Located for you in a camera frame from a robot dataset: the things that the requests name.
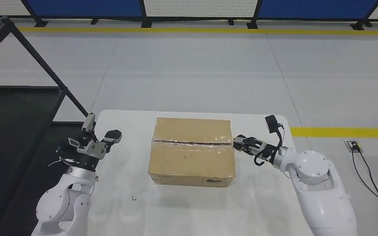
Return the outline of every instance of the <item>metal frame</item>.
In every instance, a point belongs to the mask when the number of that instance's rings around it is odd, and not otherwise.
[[[366,16],[363,19],[359,19],[355,24],[351,24],[350,26],[354,30],[364,30],[363,25],[366,25],[366,27],[372,27],[372,24],[369,21],[369,17],[372,15],[372,13],[376,10],[377,7],[378,7],[378,0],[372,6],[370,11],[366,14]]]
[[[229,25],[233,25],[233,20],[236,19],[248,19],[250,20],[247,23],[248,29],[257,29],[257,20],[273,20],[273,21],[357,21],[355,24],[351,26],[356,30],[363,30],[362,26],[365,24],[368,27],[371,27],[370,22],[378,21],[378,19],[369,19],[369,16],[374,12],[374,10],[378,7],[378,0],[373,5],[372,9],[368,12],[368,14],[363,19],[354,19],[354,18],[259,18],[260,9],[262,6],[263,0],[258,0],[256,4],[256,9],[251,18],[226,18],[226,17],[148,17],[146,16],[146,10],[143,0],[139,0],[139,6],[141,8],[141,17],[124,17],[124,16],[111,16],[111,17],[97,17],[97,16],[38,16],[32,10],[30,4],[27,0],[21,0],[21,2],[25,5],[26,9],[29,11],[30,16],[12,16],[13,18],[33,18],[36,21],[35,27],[44,27],[47,24],[47,21],[43,21],[44,19],[92,19],[91,24],[97,24],[99,19],[113,19],[113,20],[121,20],[121,21],[142,21],[142,28],[150,28],[153,22],[165,22],[165,21],[210,21],[210,20],[217,20],[217,19],[226,19],[229,21]]]
[[[256,4],[256,8],[255,8],[255,13],[253,14],[253,18],[250,21],[250,23],[247,23],[248,29],[258,29],[257,21],[259,18],[261,6],[262,6],[262,0],[258,0]]]
[[[45,27],[48,23],[48,21],[43,21],[41,17],[37,16],[37,14],[33,11],[31,8],[29,2],[27,0],[21,0],[22,4],[24,4],[26,10],[30,13],[31,17],[35,21],[35,26],[34,27]]]
[[[73,96],[71,91],[67,86],[60,80],[56,73],[51,69],[51,67],[43,60],[35,48],[29,43],[29,41],[23,36],[23,34],[18,30],[13,21],[8,17],[0,18],[0,42],[2,42],[10,33],[14,35],[16,39],[25,47],[25,49],[32,55],[32,57],[39,63],[39,65],[46,71],[46,73],[57,83],[58,87],[50,86],[0,86],[1,90],[6,91],[33,91],[36,93],[57,93],[58,99],[52,111],[45,117],[43,120],[42,127],[33,135],[31,142],[31,148],[27,150],[25,156],[34,156],[36,151],[42,142],[45,132],[51,126],[51,122],[54,120],[55,115],[58,112],[59,107],[61,106],[63,99],[67,95],[69,99],[75,104],[75,106],[83,113],[84,116],[88,116],[88,112],[85,108],[79,103],[79,101]],[[24,177],[24,173],[29,168],[33,158],[25,158],[25,162],[22,163],[20,172],[17,174],[14,181],[14,187],[9,190],[9,195],[5,198],[5,202],[10,202],[14,196],[15,191],[17,190],[18,183],[20,183]],[[3,217],[3,214],[6,212],[7,204],[0,206],[0,219]]]
[[[34,133],[33,139],[31,142],[31,147],[29,150],[27,150],[25,156],[34,156],[37,153],[38,147],[40,143],[42,142],[42,139],[44,137],[45,132],[47,129],[51,126],[51,122],[53,121],[55,115],[58,112],[59,107],[61,106],[63,99],[66,96],[66,91],[60,89],[59,87],[51,87],[51,86],[0,86],[0,91],[6,90],[6,91],[33,91],[36,93],[56,93],[58,95],[57,102],[50,112],[50,114],[45,118],[42,128],[38,130],[38,132]],[[14,179],[10,179],[9,181],[12,181],[14,184],[12,185],[12,188],[7,189],[7,197],[5,198],[6,204],[0,206],[0,221],[2,221],[2,218],[4,217],[8,205],[11,202],[14,194],[17,191],[18,184],[22,181],[22,179],[25,176],[26,171],[28,170],[31,162],[33,161],[33,158],[24,158],[24,161],[22,162],[22,166],[20,169],[18,169],[18,174],[16,174]]]
[[[88,112],[79,103],[79,101],[73,96],[69,88],[60,80],[56,73],[51,69],[51,67],[46,63],[41,55],[35,50],[35,48],[30,44],[30,42],[25,38],[25,36],[18,30],[13,21],[8,17],[0,18],[0,42],[4,40],[9,33],[12,33],[16,39],[24,46],[24,48],[30,53],[30,55],[39,63],[39,65],[46,71],[46,73],[55,81],[55,83],[61,88],[67,97],[75,104],[75,106],[83,113],[84,116],[88,116]]]

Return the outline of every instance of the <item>white table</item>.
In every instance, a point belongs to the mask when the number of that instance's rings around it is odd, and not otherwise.
[[[266,163],[235,151],[236,178],[228,188],[156,185],[147,174],[152,135],[157,117],[224,119],[232,135],[254,136],[276,145],[269,134],[266,115],[181,112],[101,112],[96,135],[122,132],[122,141],[99,162],[89,214],[88,235],[161,236],[307,236],[291,181]],[[283,145],[294,148],[288,122]]]

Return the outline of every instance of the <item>cardboard box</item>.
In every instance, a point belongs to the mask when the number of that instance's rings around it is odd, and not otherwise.
[[[232,143],[229,120],[158,118],[148,173],[157,184],[227,187]]]

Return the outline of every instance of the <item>floor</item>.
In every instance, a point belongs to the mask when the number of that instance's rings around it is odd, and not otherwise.
[[[89,23],[57,21],[48,26],[67,24]],[[303,27],[299,24],[265,23],[260,28]],[[349,29],[347,24],[327,27]],[[25,36],[81,104],[96,114],[104,109],[282,114],[293,127],[377,126],[378,36],[50,32]],[[0,86],[54,85],[14,37],[0,44],[0,55]],[[55,117],[83,119],[68,99]],[[352,197],[360,236],[376,235],[378,199],[358,179],[344,138],[294,140],[299,151],[316,150],[335,163]],[[359,141],[378,176],[377,140]],[[357,159],[367,179],[367,170]]]

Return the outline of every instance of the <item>power cord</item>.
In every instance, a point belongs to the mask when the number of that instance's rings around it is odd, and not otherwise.
[[[374,188],[375,188],[376,191],[378,192],[378,188],[377,188],[377,186],[376,186],[376,183],[375,183],[374,180],[373,180],[373,175],[372,175],[372,172],[371,172],[371,170],[370,170],[370,167],[369,167],[369,165],[367,164],[367,162],[366,162],[364,156],[362,155],[362,153],[361,153],[361,149],[360,149],[359,145],[358,145],[356,142],[352,142],[351,144],[352,144],[352,160],[353,160],[354,169],[356,170],[357,175],[359,176],[359,178],[361,179],[361,181],[362,181],[362,183],[365,185],[365,187],[366,187],[366,188],[367,188],[372,194],[374,194],[374,195],[378,198],[378,194],[376,194],[375,192],[373,192],[373,190],[370,189],[370,188],[367,186],[367,184],[366,184],[365,181],[362,179],[361,175],[359,174],[359,172],[358,172],[358,170],[357,170],[357,168],[356,168],[356,163],[354,162],[354,151],[355,151],[355,150],[358,151],[358,153],[361,155],[362,159],[364,160],[365,165],[367,166],[367,170],[369,171],[369,177],[370,177],[370,180],[372,181],[372,183],[373,183],[373,185],[374,185]]]

